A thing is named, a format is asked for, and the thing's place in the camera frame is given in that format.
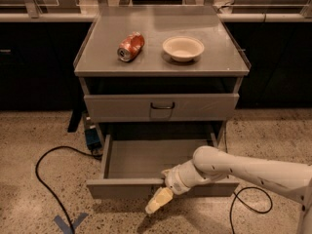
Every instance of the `black cabinet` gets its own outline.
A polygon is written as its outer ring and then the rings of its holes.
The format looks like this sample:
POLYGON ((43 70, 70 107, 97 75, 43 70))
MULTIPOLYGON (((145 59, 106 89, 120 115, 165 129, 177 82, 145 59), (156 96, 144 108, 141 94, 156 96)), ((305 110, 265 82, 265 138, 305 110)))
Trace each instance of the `black cabinet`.
POLYGON ((240 90, 240 107, 312 105, 311 22, 229 22, 252 64, 240 90))
POLYGON ((72 109, 73 61, 90 22, 0 23, 0 110, 72 109))

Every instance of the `drawer handle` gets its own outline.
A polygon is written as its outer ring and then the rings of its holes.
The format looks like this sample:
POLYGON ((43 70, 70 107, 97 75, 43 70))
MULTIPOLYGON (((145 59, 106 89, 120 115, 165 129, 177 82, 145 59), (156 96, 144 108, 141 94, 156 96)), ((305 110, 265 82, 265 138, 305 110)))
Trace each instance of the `drawer handle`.
POLYGON ((174 109, 176 104, 173 102, 171 106, 155 106, 153 102, 150 103, 150 107, 153 109, 174 109))

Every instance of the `drawer front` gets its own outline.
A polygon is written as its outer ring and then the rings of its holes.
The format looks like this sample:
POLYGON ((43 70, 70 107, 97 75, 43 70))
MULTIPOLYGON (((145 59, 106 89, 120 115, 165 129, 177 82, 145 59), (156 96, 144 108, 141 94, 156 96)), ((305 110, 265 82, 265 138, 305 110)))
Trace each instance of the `drawer front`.
POLYGON ((94 122, 212 121, 233 116, 238 94, 85 96, 94 122))

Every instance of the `drawer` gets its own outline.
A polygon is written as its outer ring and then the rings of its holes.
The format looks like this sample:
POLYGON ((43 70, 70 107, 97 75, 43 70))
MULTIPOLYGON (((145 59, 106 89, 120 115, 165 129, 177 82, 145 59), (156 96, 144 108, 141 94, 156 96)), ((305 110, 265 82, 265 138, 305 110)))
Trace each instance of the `drawer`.
MULTIPOLYGON (((190 160, 197 147, 208 143, 213 144, 207 139, 115 140, 107 135, 101 178, 87 180, 87 186, 95 199, 147 199, 165 186, 163 170, 190 160)), ((238 184, 228 177, 179 197, 230 197, 238 184)))
POLYGON ((94 122, 217 121, 233 116, 238 94, 85 96, 94 122))

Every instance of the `power cord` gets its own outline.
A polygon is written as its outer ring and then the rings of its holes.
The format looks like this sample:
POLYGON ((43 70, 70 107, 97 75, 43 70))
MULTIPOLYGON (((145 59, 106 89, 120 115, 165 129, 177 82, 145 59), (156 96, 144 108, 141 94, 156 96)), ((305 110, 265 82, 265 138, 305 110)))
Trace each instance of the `power cord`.
POLYGON ((75 151, 75 152, 78 152, 82 155, 85 155, 85 156, 88 156, 88 157, 94 157, 95 159, 99 158, 101 155, 94 155, 93 152, 92 154, 88 154, 88 153, 85 153, 85 152, 82 152, 74 147, 71 147, 71 146, 66 146, 66 145, 61 145, 61 146, 57 146, 57 147, 54 147, 52 149, 50 149, 49 151, 47 151, 44 155, 41 156, 41 158, 38 160, 37 164, 36 164, 36 177, 37 179, 39 180, 39 182, 41 182, 49 191, 50 193, 55 197, 55 199, 58 201, 58 204, 60 205, 61 209, 63 210, 63 212, 65 213, 66 215, 66 219, 69 223, 69 227, 71 229, 71 232, 72 234, 75 234, 75 228, 70 220, 70 217, 69 217, 69 214, 65 208, 65 206, 63 205, 63 203, 60 201, 58 195, 51 189, 51 187, 42 180, 42 178, 39 176, 39 166, 40 166, 40 163, 41 161, 51 152, 53 151, 56 151, 56 150, 59 150, 59 149, 69 149, 71 151, 75 151))
MULTIPOLYGON (((225 125, 225 128, 224 128, 224 145, 225 145, 225 152, 228 153, 228 148, 227 148, 227 140, 226 140, 226 125, 225 125)), ((231 208, 230 208, 230 223, 231 223, 231 228, 232 228, 232 233, 235 234, 235 230, 234 230, 234 225, 233 225, 233 207, 234 207, 234 204, 236 202, 236 199, 238 199, 247 209, 249 209, 250 211, 256 213, 256 214, 260 214, 260 215, 265 215, 265 214, 268 214, 272 208, 273 208, 273 201, 272 201, 272 198, 270 197, 270 195, 263 189, 261 188, 258 188, 258 187, 254 187, 254 186, 249 186, 249 187, 245 187, 243 189, 241 189, 238 193, 235 193, 233 192, 234 194, 234 199, 232 201, 232 204, 231 204, 231 208), (265 194, 265 196, 269 199, 270 201, 270 207, 268 210, 266 211, 258 211, 256 210, 255 208, 252 208, 251 206, 249 206, 248 204, 246 204, 240 197, 239 195, 245 191, 245 190, 251 190, 251 189, 254 189, 254 190, 258 190, 258 191, 261 191, 265 194)))

